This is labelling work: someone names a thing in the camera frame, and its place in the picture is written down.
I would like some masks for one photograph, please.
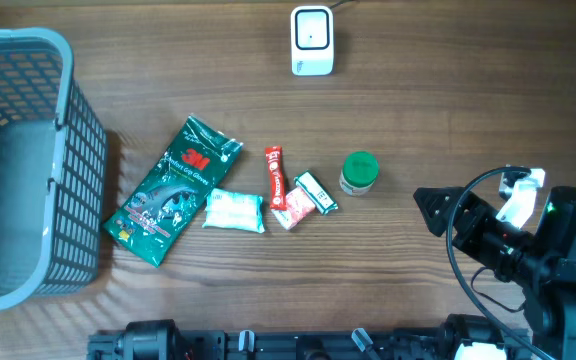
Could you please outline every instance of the thin black wire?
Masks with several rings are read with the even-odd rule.
[[[501,329],[504,333],[506,333],[506,335],[513,338],[519,344],[521,344],[522,346],[524,346],[525,348],[530,350],[533,354],[539,356],[540,358],[542,358],[544,360],[552,360],[552,357],[550,357],[548,354],[546,354],[543,350],[539,349],[538,347],[532,345],[526,339],[515,334],[515,332],[512,331],[511,328],[509,328],[506,324],[504,324],[499,319],[497,319],[495,317],[495,315],[493,315],[488,309],[486,309],[484,304],[482,304],[481,301],[479,301],[479,299],[477,298],[477,295],[475,295],[475,293],[468,287],[468,283],[466,282],[466,279],[464,279],[464,276],[461,273],[461,270],[459,269],[459,265],[457,265],[457,259],[455,259],[455,252],[452,248],[452,227],[453,227],[453,224],[455,223],[455,217],[457,216],[457,211],[459,210],[461,203],[468,196],[468,193],[475,186],[477,186],[480,182],[484,181],[485,179],[487,179],[491,176],[503,174],[506,172],[522,172],[522,173],[530,174],[530,169],[518,167],[518,166],[507,166],[507,167],[501,167],[501,168],[489,170],[489,171],[479,175],[475,179],[473,179],[464,188],[464,191],[459,196],[459,199],[457,199],[457,202],[455,203],[455,207],[453,208],[452,212],[450,213],[450,218],[448,219],[448,227],[446,229],[446,251],[448,253],[448,260],[450,261],[450,266],[452,267],[452,271],[455,273],[455,277],[457,278],[457,281],[459,281],[459,285],[461,286],[461,288],[464,290],[464,292],[466,293],[466,295],[468,296],[470,301],[472,301],[472,303],[475,304],[477,309],[479,309],[479,311],[481,311],[481,313],[486,318],[488,318],[488,320],[493,325],[495,325],[496,327]]]
[[[523,311],[523,310],[524,310],[524,307],[526,306],[526,302],[525,302],[525,301],[524,301],[521,305],[519,305],[518,308],[512,309],[512,308],[509,308],[509,307],[507,307],[506,305],[500,303],[499,301],[493,299],[492,296],[490,296],[490,295],[488,295],[488,294],[485,294],[485,293],[482,293],[481,291],[477,291],[477,289],[475,289],[475,279],[477,278],[477,276],[479,276],[479,274],[481,274],[482,272],[484,272],[484,271],[486,271],[486,270],[492,270],[492,269],[483,266],[483,267],[479,268],[479,270],[477,270],[477,271],[475,272],[475,274],[472,276],[472,278],[470,279],[470,288],[472,289],[472,291],[474,291],[475,293],[477,293],[477,295],[483,297],[484,299],[487,299],[488,301],[492,302],[493,304],[499,306],[500,308],[508,311],[508,312],[511,313],[511,314],[514,314],[514,313],[518,313],[518,312]]]
[[[330,5],[328,8],[330,8],[330,9],[332,10],[332,9],[336,8],[337,6],[339,6],[339,5],[343,5],[343,4],[345,4],[345,3],[347,3],[347,2],[351,2],[351,1],[355,1],[355,0],[339,0],[339,1],[336,2],[335,4]]]

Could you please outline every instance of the jar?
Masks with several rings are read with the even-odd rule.
[[[379,163],[375,156],[367,151],[358,151],[346,158],[339,185],[346,194],[361,196],[370,190],[378,174]]]

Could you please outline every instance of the green jar lid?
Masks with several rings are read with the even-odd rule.
[[[371,153],[358,151],[348,155],[342,173],[346,182],[354,187],[370,186],[379,174],[379,163]]]

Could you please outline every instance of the green packet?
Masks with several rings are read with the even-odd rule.
[[[135,255],[159,267],[243,144],[194,115],[104,228]]]

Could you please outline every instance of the gray plastic basket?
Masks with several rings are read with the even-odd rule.
[[[0,310],[97,274],[106,134],[52,30],[0,30]]]

